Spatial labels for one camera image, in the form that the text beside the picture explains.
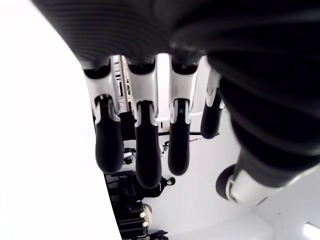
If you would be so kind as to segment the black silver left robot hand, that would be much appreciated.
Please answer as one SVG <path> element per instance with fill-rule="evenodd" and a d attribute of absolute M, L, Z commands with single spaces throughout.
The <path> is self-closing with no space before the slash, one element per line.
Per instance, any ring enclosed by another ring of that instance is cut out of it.
<path fill-rule="evenodd" d="M 217 134 L 227 108 L 241 146 L 216 191 L 256 206 L 320 165 L 320 3 L 317 0 L 36 0 L 79 61 L 94 117 L 96 162 L 123 164 L 120 104 L 112 57 L 128 65 L 136 175 L 162 175 L 157 57 L 169 55 L 168 167 L 189 166 L 190 111 L 198 65 L 210 65 L 201 135 Z"/>

